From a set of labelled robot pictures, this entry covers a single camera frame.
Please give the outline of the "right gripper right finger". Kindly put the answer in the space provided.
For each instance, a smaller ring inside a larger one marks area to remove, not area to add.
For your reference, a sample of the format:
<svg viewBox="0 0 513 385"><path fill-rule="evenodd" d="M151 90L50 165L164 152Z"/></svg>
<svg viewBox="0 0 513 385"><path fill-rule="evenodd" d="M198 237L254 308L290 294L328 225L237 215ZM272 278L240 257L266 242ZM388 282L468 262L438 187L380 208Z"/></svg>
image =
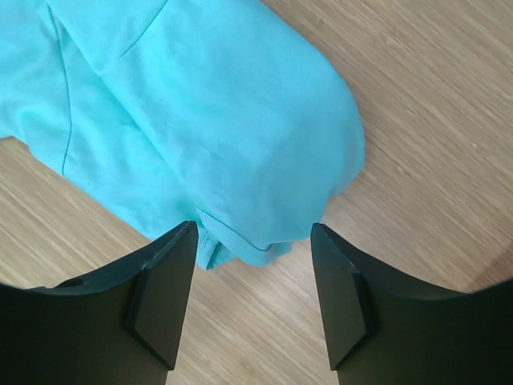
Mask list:
<svg viewBox="0 0 513 385"><path fill-rule="evenodd" d="M436 286L312 227L330 368L341 384L509 384L512 282Z"/></svg>

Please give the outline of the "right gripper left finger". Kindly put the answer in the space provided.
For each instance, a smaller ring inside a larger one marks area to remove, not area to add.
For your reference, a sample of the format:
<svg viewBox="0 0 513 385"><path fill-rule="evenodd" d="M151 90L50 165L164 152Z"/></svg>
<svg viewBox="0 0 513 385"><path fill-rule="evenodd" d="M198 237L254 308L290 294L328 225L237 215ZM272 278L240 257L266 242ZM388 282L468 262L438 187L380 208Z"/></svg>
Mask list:
<svg viewBox="0 0 513 385"><path fill-rule="evenodd" d="M175 368L196 263L186 221L53 288L1 286L4 384L163 384Z"/></svg>

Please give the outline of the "teal green t shirt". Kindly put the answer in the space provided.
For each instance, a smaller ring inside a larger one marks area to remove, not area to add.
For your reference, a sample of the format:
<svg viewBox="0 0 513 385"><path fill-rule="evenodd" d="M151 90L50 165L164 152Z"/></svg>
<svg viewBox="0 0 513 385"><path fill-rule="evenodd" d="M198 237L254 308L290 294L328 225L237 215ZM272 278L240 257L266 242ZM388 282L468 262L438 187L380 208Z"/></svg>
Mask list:
<svg viewBox="0 0 513 385"><path fill-rule="evenodd" d="M356 101L260 1L4 1L1 135L197 264L263 266L363 169Z"/></svg>

